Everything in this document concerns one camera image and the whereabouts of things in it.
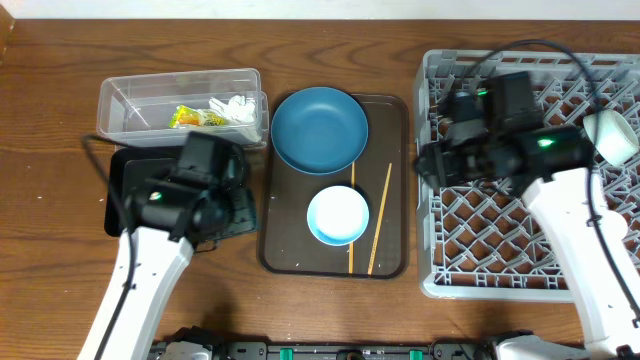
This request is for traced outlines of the light blue rice bowl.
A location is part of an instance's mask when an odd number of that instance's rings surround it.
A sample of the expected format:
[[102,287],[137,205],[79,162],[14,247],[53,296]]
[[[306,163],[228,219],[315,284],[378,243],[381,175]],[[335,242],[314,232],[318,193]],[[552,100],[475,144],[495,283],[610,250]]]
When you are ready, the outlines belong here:
[[310,201],[306,220],[311,234],[328,246],[346,246],[367,229],[370,211],[364,197],[348,186],[331,186]]

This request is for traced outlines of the yellow green snack wrapper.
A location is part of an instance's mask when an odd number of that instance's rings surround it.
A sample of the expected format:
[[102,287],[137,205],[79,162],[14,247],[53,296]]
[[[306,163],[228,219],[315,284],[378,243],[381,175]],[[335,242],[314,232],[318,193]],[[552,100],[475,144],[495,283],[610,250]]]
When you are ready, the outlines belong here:
[[179,105],[171,117],[170,128],[209,127],[226,125],[227,120],[210,109],[192,109]]

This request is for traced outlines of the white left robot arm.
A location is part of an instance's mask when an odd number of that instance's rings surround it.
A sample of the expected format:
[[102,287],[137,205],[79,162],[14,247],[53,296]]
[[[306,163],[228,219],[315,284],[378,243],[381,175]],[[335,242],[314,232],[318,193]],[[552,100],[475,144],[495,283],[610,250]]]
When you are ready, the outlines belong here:
[[118,205],[124,217],[116,263],[80,358],[148,354],[171,293],[198,248],[256,231],[245,178],[243,170],[172,170],[127,190]]

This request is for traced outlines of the white paper napkin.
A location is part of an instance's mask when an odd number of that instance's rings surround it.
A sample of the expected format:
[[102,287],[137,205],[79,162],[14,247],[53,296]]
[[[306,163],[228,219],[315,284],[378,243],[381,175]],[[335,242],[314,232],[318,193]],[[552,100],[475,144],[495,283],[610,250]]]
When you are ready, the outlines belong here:
[[209,108],[224,118],[228,124],[250,124],[256,120],[256,102],[242,95],[234,95],[227,102],[212,97]]

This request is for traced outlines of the dark blue plate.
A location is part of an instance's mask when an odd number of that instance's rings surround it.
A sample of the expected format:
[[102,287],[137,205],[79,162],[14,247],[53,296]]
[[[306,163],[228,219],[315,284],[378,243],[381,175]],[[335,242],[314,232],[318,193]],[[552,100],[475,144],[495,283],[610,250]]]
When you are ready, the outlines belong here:
[[354,163],[369,138],[369,122],[360,103],[331,87],[292,93],[277,107],[271,142],[291,168],[311,175],[337,173]]

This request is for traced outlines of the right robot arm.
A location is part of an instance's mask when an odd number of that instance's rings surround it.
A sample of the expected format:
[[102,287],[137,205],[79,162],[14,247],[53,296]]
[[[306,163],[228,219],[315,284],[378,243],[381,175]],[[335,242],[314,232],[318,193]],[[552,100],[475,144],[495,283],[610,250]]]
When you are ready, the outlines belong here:
[[638,150],[615,113],[583,127],[546,127],[533,95],[453,92],[439,105],[451,120],[441,141],[414,163],[432,188],[509,179],[550,242],[574,298],[585,348],[594,359],[639,356],[639,274],[622,239],[626,221],[608,208],[594,165],[619,164]]

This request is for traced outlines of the mint green bowl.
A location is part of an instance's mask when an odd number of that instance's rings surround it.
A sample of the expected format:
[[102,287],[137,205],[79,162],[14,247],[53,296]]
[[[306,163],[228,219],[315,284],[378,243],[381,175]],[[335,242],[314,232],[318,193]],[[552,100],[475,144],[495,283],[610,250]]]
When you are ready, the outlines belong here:
[[621,166],[639,152],[638,137],[626,119],[614,110],[586,116],[583,127],[599,154],[612,166]]

